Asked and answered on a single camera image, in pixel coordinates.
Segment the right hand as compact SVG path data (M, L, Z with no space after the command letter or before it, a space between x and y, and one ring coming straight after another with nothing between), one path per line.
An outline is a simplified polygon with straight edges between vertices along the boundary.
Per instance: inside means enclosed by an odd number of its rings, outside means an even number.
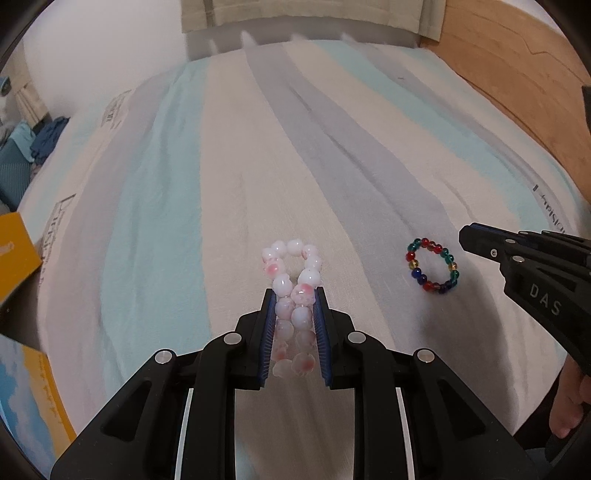
M584 417L584 405L590 404L590 377L568 356L559 377L558 390L551 409L549 426L559 439L565 438Z

